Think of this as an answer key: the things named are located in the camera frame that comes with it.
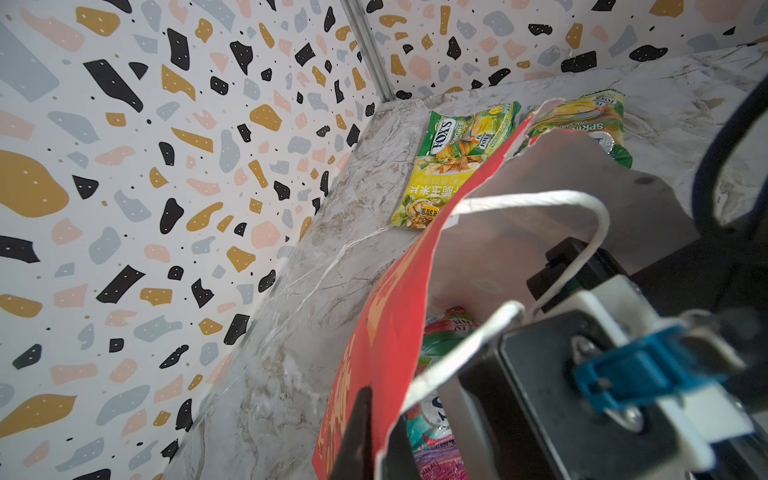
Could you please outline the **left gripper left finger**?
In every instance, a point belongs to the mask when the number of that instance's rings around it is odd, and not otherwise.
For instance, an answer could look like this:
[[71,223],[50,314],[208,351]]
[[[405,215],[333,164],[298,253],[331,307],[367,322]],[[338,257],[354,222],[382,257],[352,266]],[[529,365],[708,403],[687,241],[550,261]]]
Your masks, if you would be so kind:
[[329,480],[373,480],[372,389],[358,391]]

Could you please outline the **pink berries candy bag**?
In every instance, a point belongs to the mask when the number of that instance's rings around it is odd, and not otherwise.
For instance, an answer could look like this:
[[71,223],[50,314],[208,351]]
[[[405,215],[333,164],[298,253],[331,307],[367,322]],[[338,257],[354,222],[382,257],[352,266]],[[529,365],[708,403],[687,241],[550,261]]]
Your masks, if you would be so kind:
[[467,480],[468,475],[456,442],[420,450],[414,460],[421,480]]

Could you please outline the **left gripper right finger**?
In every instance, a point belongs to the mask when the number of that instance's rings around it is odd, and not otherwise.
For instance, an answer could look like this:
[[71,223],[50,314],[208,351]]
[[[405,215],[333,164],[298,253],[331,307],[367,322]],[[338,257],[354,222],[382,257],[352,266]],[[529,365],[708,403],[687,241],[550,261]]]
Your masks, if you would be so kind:
[[382,479],[420,480],[420,473],[409,443],[404,416],[398,419],[388,440],[388,449],[382,462]]

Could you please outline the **yellow snack bag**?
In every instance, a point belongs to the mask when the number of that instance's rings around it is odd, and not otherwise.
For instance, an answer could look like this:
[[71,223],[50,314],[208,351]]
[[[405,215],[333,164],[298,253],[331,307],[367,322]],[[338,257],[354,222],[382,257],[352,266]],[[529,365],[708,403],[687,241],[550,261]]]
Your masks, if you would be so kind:
[[425,229],[486,159],[486,155],[452,159],[417,157],[404,196],[392,216],[392,225]]

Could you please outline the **green yellow candy bag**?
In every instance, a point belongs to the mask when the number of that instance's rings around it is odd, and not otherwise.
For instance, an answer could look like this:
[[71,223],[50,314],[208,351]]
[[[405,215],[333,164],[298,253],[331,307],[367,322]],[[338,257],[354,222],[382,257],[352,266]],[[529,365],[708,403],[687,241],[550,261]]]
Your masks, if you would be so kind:
[[491,155],[513,132],[521,104],[513,101],[465,116],[430,113],[418,156],[439,159]]

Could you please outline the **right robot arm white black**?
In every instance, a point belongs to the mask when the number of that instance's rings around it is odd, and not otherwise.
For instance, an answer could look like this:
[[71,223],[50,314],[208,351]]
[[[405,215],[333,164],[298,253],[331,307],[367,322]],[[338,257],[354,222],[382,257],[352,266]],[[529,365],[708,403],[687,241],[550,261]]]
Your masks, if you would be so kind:
[[699,237],[633,275],[664,314],[767,308],[767,82],[761,80],[707,149],[693,178]]

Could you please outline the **green snack pack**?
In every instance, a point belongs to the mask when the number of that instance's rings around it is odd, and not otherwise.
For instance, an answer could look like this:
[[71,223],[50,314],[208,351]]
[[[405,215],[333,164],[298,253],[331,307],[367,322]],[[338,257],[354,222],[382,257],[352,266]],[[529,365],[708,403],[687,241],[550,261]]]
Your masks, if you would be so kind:
[[550,130],[577,130],[587,133],[617,163],[631,168],[633,157],[624,145],[624,102],[625,95],[615,89],[566,100],[531,122],[527,138],[516,154]]

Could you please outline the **red paper bag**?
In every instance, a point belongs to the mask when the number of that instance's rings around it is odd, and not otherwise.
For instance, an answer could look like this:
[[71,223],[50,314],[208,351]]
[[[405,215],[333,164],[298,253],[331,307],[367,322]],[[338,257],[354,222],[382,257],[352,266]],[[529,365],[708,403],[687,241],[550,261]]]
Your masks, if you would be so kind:
[[[516,154],[521,124],[453,195],[368,295],[344,350],[312,457],[328,479],[358,391],[372,389],[374,479],[389,435],[423,396],[444,386],[503,331],[540,312],[527,280],[545,253],[573,237],[585,264],[606,249],[629,272],[697,236],[671,187],[620,166],[584,133],[552,131]],[[415,371],[425,320],[463,307],[478,323],[477,351],[437,387]]]

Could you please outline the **teal mint candy bag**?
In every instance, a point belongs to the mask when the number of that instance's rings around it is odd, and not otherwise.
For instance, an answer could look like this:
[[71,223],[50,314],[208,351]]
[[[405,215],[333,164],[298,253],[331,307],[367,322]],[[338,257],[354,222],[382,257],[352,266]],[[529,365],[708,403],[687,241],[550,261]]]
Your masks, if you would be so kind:
[[[429,316],[416,367],[416,377],[427,375],[421,386],[437,387],[463,366],[477,351],[473,337],[478,323],[463,308],[453,307]],[[441,398],[436,390],[424,396],[405,413],[411,451],[419,453],[453,440]]]

